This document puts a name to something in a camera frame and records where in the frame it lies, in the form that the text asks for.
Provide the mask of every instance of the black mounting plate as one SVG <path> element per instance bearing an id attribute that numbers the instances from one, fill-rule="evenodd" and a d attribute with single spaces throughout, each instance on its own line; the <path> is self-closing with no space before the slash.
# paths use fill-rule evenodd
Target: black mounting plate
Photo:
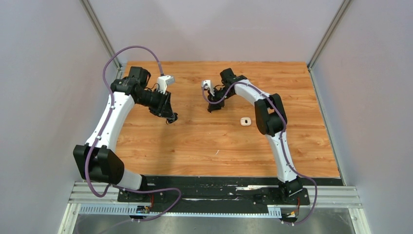
<path id="1" fill-rule="evenodd" d="M 263 194 L 262 202 L 265 205 L 297 205 L 298 197 L 300 198 L 300 205 L 310 205 L 306 188 L 290 197 L 283 196 L 280 188 L 261 188 L 261 194 Z"/>

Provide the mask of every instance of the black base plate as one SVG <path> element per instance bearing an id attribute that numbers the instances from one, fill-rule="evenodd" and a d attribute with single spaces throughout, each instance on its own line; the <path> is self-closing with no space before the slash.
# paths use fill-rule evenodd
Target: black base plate
<path id="1" fill-rule="evenodd" d="M 278 187 L 264 187 L 255 190 L 237 190 L 248 185 L 278 185 L 275 177 L 198 177 L 198 176 L 147 176 L 148 190 L 179 188 L 181 200 L 170 212 L 183 213 L 243 213 L 266 214 L 267 205 L 309 205 L 307 190 L 285 198 Z M 311 185 L 302 179 L 304 185 Z M 316 179 L 318 185 L 342 186 L 340 179 Z M 154 193 L 152 212 L 162 212 L 178 197 L 176 191 Z M 151 195 L 139 195 L 122 191 L 119 202 L 150 202 Z"/>

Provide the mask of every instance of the small white object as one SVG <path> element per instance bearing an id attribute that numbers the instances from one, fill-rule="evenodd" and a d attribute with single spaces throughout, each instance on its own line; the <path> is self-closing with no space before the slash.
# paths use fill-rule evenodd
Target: small white object
<path id="1" fill-rule="evenodd" d="M 214 87 L 212 86 L 212 82 L 210 79 L 203 80 L 201 86 L 204 87 L 204 90 L 209 90 L 211 95 L 215 96 Z"/>
<path id="2" fill-rule="evenodd" d="M 171 75 L 161 76 L 158 77 L 157 83 L 159 85 L 158 91 L 165 94 L 167 86 L 175 83 L 175 77 Z"/>
<path id="3" fill-rule="evenodd" d="M 251 118 L 243 117 L 240 120 L 242 126 L 249 126 L 251 125 Z"/>

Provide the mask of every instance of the cable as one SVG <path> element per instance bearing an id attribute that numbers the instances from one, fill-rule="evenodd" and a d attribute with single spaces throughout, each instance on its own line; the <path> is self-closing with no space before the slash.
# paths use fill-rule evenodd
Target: cable
<path id="1" fill-rule="evenodd" d="M 214 88 L 216 88 L 216 87 L 218 87 L 218 86 L 225 87 L 225 85 L 217 84 L 217 85 L 215 85 Z"/>
<path id="2" fill-rule="evenodd" d="M 152 91 L 152 89 L 153 89 L 153 88 L 155 88 L 155 85 L 158 85 L 158 88 L 159 88 L 159 84 L 158 84 L 158 83 L 155 83 L 155 84 L 153 84 L 152 88 L 148 88 L 148 87 L 146 87 L 146 89 L 149 89 L 149 90 L 151 90 L 151 91 Z"/>
<path id="3" fill-rule="evenodd" d="M 105 83 L 106 89 L 108 89 L 109 95 L 111 96 L 111 106 L 114 105 L 114 96 L 113 96 L 112 89 L 111 89 L 111 87 L 109 86 L 108 81 L 106 80 L 106 69 L 108 68 L 109 64 L 115 59 L 116 56 L 118 56 L 120 53 L 124 52 L 125 50 L 129 50 L 129 49 L 132 49 L 132 48 L 140 48 L 140 49 L 144 49 L 144 50 L 149 51 L 149 52 L 153 55 L 153 57 L 155 58 L 156 62 L 158 63 L 159 72 L 161 73 L 161 76 L 163 76 L 164 71 L 163 71 L 163 69 L 162 69 L 161 62 L 159 61 L 159 59 L 158 59 L 158 57 L 155 55 L 155 53 L 154 53 L 152 50 L 148 49 L 147 47 L 145 47 L 145 46 L 140 46 L 140 45 L 132 45 L 132 46 L 128 46 L 128 47 L 125 47 L 125 48 L 119 50 L 118 52 L 116 52 L 116 53 L 108 60 L 108 62 L 107 62 L 107 63 L 105 64 L 105 66 L 103 67 L 103 74 L 102 74 L 103 82 Z M 112 115 L 112 111 L 113 111 L 113 109 L 110 108 L 110 109 L 109 109 L 109 112 L 108 112 L 108 115 L 106 116 L 105 121 L 103 122 L 102 127 L 100 128 L 99 132 L 97 133 L 97 137 L 96 137 L 96 139 L 94 140 L 94 142 L 93 142 L 92 146 L 90 147 L 90 149 L 89 149 L 89 151 L 88 151 L 88 154 L 87 154 L 87 156 L 86 156 L 86 162 L 85 162 L 85 178 L 86 178 L 86 182 L 88 183 L 88 186 L 89 186 L 90 190 L 92 191 L 92 193 L 93 193 L 96 197 L 104 197 L 104 196 L 106 195 L 106 193 L 108 192 L 108 189 L 109 189 L 109 187 L 110 187 L 110 184 L 108 184 L 108 186 L 106 186 L 105 191 L 104 191 L 102 194 L 99 194 L 98 192 L 96 192 L 96 190 L 95 190 L 95 189 L 93 188 L 93 186 L 92 186 L 92 183 L 91 183 L 91 180 L 90 180 L 90 177 L 89 177 L 89 162 L 90 162 L 90 158 L 91 158 L 91 156 L 92 156 L 92 151 L 93 151 L 93 149 L 95 148 L 95 146 L 96 146 L 96 144 L 97 144 L 97 141 L 99 140 L 98 137 L 100 137 L 100 136 L 102 135 L 102 133 L 103 133 L 103 130 L 105 130 L 105 127 L 106 127 L 106 125 L 108 124 L 109 118 L 110 118 L 111 115 Z"/>
<path id="4" fill-rule="evenodd" d="M 300 214 L 300 197 L 297 197 L 297 201 L 298 201 L 297 208 L 295 210 L 291 211 L 288 215 L 290 215 L 292 213 L 295 213 L 295 212 L 297 212 L 297 216 Z"/>
<path id="5" fill-rule="evenodd" d="M 114 96 L 113 96 L 113 92 L 112 92 L 112 90 L 111 90 L 111 88 L 110 88 L 110 86 L 109 86 L 109 84 L 108 84 L 108 82 L 107 82 L 107 80 L 106 80 L 106 69 L 108 68 L 109 64 L 114 60 L 114 58 L 115 58 L 116 56 L 118 56 L 120 53 L 124 52 L 125 50 L 132 49 L 132 48 L 141 48 L 141 49 L 145 49 L 145 50 L 149 51 L 149 52 L 153 55 L 153 57 L 155 58 L 156 62 L 158 63 L 159 72 L 161 73 L 161 76 L 164 75 L 161 62 L 159 61 L 158 57 L 152 52 L 152 50 L 150 50 L 150 49 L 148 49 L 148 48 L 146 48 L 146 47 L 144 47 L 144 46 L 140 46 L 140 45 L 128 46 L 128 47 L 126 47 L 126 48 L 121 49 L 120 51 L 116 52 L 116 53 L 109 59 L 109 61 L 105 64 L 105 66 L 103 67 L 103 74 L 102 74 L 102 76 L 103 76 L 103 82 L 105 83 L 105 86 L 106 86 L 106 88 L 107 88 L 108 91 L 109 91 L 109 94 L 110 94 L 110 97 L 111 97 L 111 106 L 114 105 Z M 90 180 L 90 176 L 89 176 L 89 162 L 90 162 L 90 159 L 91 159 L 91 156 L 92 156 L 93 149 L 95 148 L 95 146 L 96 146 L 96 144 L 97 144 L 97 141 L 100 139 L 100 136 L 102 135 L 102 133 L 103 133 L 106 125 L 108 124 L 108 121 L 109 121 L 109 119 L 110 119 L 110 117 L 111 117 L 112 111 L 113 111 L 113 109 L 110 108 L 110 109 L 109 109 L 109 112 L 108 112 L 108 115 L 106 116 L 105 121 L 103 122 L 103 125 L 102 125 L 102 127 L 100 128 L 100 130 L 99 130 L 99 132 L 98 132 L 98 134 L 97 134 L 97 137 L 96 137 L 96 139 L 94 140 L 94 142 L 93 142 L 92 146 L 90 147 L 90 149 L 89 149 L 89 151 L 88 151 L 88 154 L 87 154 L 87 156 L 86 156 L 86 162 L 85 162 L 85 178 L 86 178 L 86 182 L 88 183 L 88 186 L 89 186 L 90 190 L 92 191 L 92 193 L 93 193 L 95 196 L 97 196 L 97 197 L 104 197 L 104 196 L 106 195 L 106 193 L 108 192 L 108 188 L 110 187 L 110 184 L 108 184 L 108 185 L 106 186 L 105 191 L 104 191 L 102 194 L 99 194 L 99 193 L 94 189 L 94 187 L 93 187 L 93 185 L 92 185 L 92 183 L 91 183 L 91 180 Z M 179 189 L 177 189 L 177 188 L 158 189 L 158 190 L 151 190 L 151 191 L 137 191 L 137 190 L 127 189 L 127 188 L 122 188 L 122 187 L 115 186 L 115 185 L 114 185 L 114 187 L 119 188 L 119 189 L 124 190 L 124 191 L 129 191 L 129 192 L 138 193 L 138 194 L 150 194 L 150 193 L 164 192 L 164 191 L 172 191 L 172 190 L 175 190 L 175 191 L 177 191 L 177 192 L 179 193 L 178 198 L 175 200 L 175 202 L 174 202 L 171 206 L 169 206 L 165 211 L 163 211 L 163 212 L 160 213 L 159 215 L 156 215 L 156 216 L 154 216 L 154 217 L 147 218 L 147 219 L 142 219 L 142 220 L 140 220 L 140 221 L 150 221 L 150 220 L 154 220 L 154 219 L 160 217 L 161 215 L 165 214 L 167 211 L 169 211 L 169 210 L 179 201 L 179 199 L 181 198 L 181 195 L 182 195 L 181 191 L 180 191 Z M 121 223 L 115 224 L 115 225 L 112 226 L 111 228 L 113 228 L 113 227 L 115 227 L 115 226 L 118 226 L 118 225 L 120 225 L 120 224 L 121 224 Z"/>
<path id="6" fill-rule="evenodd" d="M 285 132 L 285 130 L 287 129 L 287 123 L 285 122 L 285 119 L 282 117 L 281 113 L 280 113 L 280 112 L 278 111 L 278 109 L 275 107 L 275 105 L 273 104 L 273 102 L 270 100 L 270 98 L 269 98 L 267 95 L 265 95 L 264 93 L 262 93 L 262 91 L 261 91 L 259 88 L 255 87 L 253 84 L 247 84 L 247 83 L 244 83 L 244 82 L 241 82 L 241 81 L 235 82 L 235 83 L 233 83 L 232 85 L 230 85 L 230 87 L 227 89 L 227 91 L 225 92 L 225 94 L 223 95 L 223 97 L 222 97 L 219 101 L 213 102 L 213 101 L 208 100 L 208 98 L 205 96 L 205 93 L 204 93 L 204 89 L 205 89 L 206 86 L 207 86 L 206 84 L 205 84 L 203 87 L 201 87 L 202 96 L 204 97 L 204 99 L 205 99 L 209 104 L 218 104 L 218 103 L 220 103 L 221 101 L 223 101 L 223 100 L 225 99 L 226 95 L 229 93 L 229 91 L 231 90 L 231 88 L 232 88 L 234 85 L 236 85 L 236 84 L 243 84 L 243 85 L 245 85 L 245 86 L 248 86 L 248 87 L 253 88 L 255 91 L 257 91 L 257 93 L 259 93 L 261 96 L 263 96 L 263 97 L 269 102 L 269 104 L 271 105 L 271 107 L 274 109 L 274 111 L 275 111 L 275 112 L 277 113 L 277 115 L 280 117 L 281 122 L 282 122 L 282 125 L 283 125 L 283 129 L 281 130 L 281 133 L 280 133 L 280 141 L 281 141 L 282 153 L 284 154 L 284 159 L 285 159 L 285 161 L 287 162 L 288 167 L 289 167 L 295 174 L 297 174 L 297 175 L 299 175 L 299 176 L 301 176 L 301 177 L 303 177 L 303 178 L 306 178 L 306 179 L 310 180 L 310 181 L 314 184 L 314 190 L 315 190 L 314 202 L 313 202 L 313 206 L 311 207 L 310 213 L 308 213 L 308 215 L 307 215 L 303 220 L 301 220 L 301 221 L 298 221 L 298 222 L 295 222 L 295 223 L 284 222 L 284 223 L 289 224 L 289 225 L 298 225 L 298 224 L 304 223 L 305 221 L 308 220 L 308 218 L 309 218 L 309 217 L 311 216 L 311 214 L 314 212 L 314 208 L 316 207 L 317 196 L 318 196 L 317 183 L 316 183 L 311 177 L 308 177 L 308 176 L 306 176 L 306 175 L 303 175 L 303 174 L 297 172 L 297 171 L 291 166 L 290 162 L 288 161 L 287 153 L 285 152 L 284 141 L 282 140 L 282 134 L 283 134 L 283 133 Z"/>

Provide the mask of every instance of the metal frame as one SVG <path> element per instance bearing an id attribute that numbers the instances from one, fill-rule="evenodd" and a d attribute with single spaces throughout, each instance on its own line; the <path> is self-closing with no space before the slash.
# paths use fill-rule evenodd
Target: metal frame
<path id="1" fill-rule="evenodd" d="M 89 0 L 80 0 L 80 2 L 82 3 L 86 14 L 88 15 L 94 29 L 96 30 L 100 40 L 102 41 L 102 44 L 105 46 L 106 51 L 108 52 L 109 56 L 112 57 L 115 54 L 115 50 L 109 42 L 108 36 L 105 34 L 105 31 L 103 30 L 102 25 L 100 24 L 96 13 L 92 8 L 91 3 L 89 2 Z M 122 67 L 122 64 L 117 57 L 113 60 L 113 63 L 118 70 Z"/>
<path id="2" fill-rule="evenodd" d="M 92 183 L 97 192 L 103 192 L 105 183 Z M 277 185 L 248 185 L 236 187 L 236 190 L 256 190 L 262 187 L 278 187 Z M 304 186 L 308 190 L 311 207 L 314 201 L 314 186 Z M 77 215 L 137 215 L 136 206 L 150 205 L 147 202 L 118 202 L 119 189 L 110 187 L 105 197 L 98 198 L 90 192 L 86 182 L 76 182 L 69 198 L 68 206 L 62 220 L 59 234 L 72 233 Z M 168 212 L 165 216 L 175 217 L 237 217 L 237 218 L 278 218 L 281 209 L 294 208 L 293 205 L 268 205 L 267 214 L 215 214 L 215 213 L 174 213 Z M 318 186 L 318 200 L 316 209 L 319 208 L 347 208 L 352 218 L 356 234 L 370 234 L 370 229 L 362 208 L 357 190 L 353 186 Z"/>
<path id="3" fill-rule="evenodd" d="M 344 13 L 348 9 L 350 3 L 352 0 L 344 0 L 343 3 L 340 5 L 340 8 L 338 9 L 336 15 L 334 16 L 333 20 L 330 23 L 330 26 L 328 26 L 327 31 L 325 32 L 323 38 L 320 41 L 320 44 L 318 45 L 316 51 L 314 52 L 313 56 L 310 59 L 310 62 L 308 62 L 307 67 L 309 69 L 313 68 L 314 65 L 316 64 L 317 60 L 319 59 L 319 56 L 321 52 L 323 51 L 325 45 L 327 44 L 328 40 L 330 39 L 332 33 L 334 30 L 337 28 L 338 23 L 340 22 L 341 18 L 343 17 Z"/>

